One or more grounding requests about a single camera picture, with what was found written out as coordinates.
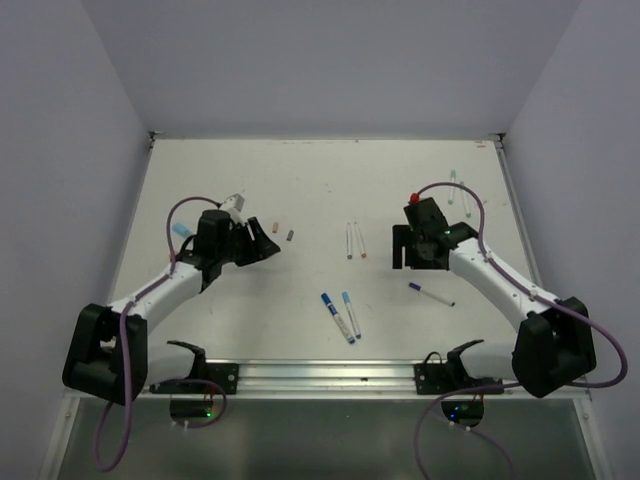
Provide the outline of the peach capped marker pen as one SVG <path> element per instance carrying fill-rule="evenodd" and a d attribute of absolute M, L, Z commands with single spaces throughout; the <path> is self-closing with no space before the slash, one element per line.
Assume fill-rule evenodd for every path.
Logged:
<path fill-rule="evenodd" d="M 367 258 L 367 251 L 366 251 L 364 238 L 363 238 L 360 226 L 359 226 L 359 224 L 357 222 L 354 222 L 353 228 L 354 228 L 354 232 L 355 232 L 355 237 L 356 237 L 356 241 L 357 241 L 360 257 L 362 259 L 365 259 L 365 258 Z"/>

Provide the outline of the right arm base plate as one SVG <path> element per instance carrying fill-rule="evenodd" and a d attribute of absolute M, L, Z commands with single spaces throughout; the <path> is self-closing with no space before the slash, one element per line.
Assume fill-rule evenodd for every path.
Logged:
<path fill-rule="evenodd" d="M 443 359 L 436 352 L 431 352 L 423 361 L 413 364 L 413 373 L 418 395 L 442 395 L 466 389 L 479 389 L 481 393 L 488 394 L 504 391 L 499 380 L 470 377 L 461 360 L 452 355 Z"/>

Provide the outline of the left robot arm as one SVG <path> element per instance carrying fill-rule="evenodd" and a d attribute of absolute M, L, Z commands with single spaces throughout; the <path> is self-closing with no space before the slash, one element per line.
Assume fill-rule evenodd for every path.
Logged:
<path fill-rule="evenodd" d="M 90 303 L 79 313 L 62 371 L 63 384 L 108 402 L 126 405 L 144 387 L 173 383 L 185 392 L 207 382 L 206 352 L 170 340 L 151 349 L 149 336 L 178 307 L 203 293 L 227 264 L 245 267 L 280 253 L 251 217 L 205 210 L 195 234 L 156 279 L 109 305 Z"/>

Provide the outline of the light blue highlighter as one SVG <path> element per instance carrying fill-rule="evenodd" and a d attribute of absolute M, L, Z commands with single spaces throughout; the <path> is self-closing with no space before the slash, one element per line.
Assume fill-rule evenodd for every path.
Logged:
<path fill-rule="evenodd" d="M 171 227 L 172 232 L 183 239 L 187 239 L 192 235 L 192 231 L 182 223 L 174 223 Z"/>

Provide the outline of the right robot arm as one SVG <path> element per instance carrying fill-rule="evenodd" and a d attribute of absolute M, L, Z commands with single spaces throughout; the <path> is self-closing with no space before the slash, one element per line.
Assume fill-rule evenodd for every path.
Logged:
<path fill-rule="evenodd" d="M 542 398 L 596 367 L 588 311 L 575 297 L 565 300 L 529 282 L 459 222 L 449 224 L 433 198 L 413 197 L 407 222 L 392 228 L 392 266 L 446 270 L 480 292 L 510 323 L 512 340 L 476 339 L 450 350 L 439 365 L 423 372 L 439 391 L 514 381 Z"/>

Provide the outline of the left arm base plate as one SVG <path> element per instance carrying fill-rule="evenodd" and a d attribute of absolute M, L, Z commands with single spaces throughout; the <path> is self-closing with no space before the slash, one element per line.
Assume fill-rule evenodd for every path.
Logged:
<path fill-rule="evenodd" d="M 227 395 L 235 395 L 239 380 L 239 367 L 238 363 L 207 363 L 204 366 L 204 370 L 195 376 L 198 380 L 206 380 L 205 384 L 197 383 L 189 378 L 188 380 L 152 384 L 149 387 L 149 391 L 152 394 L 209 395 L 216 394 L 222 390 Z"/>

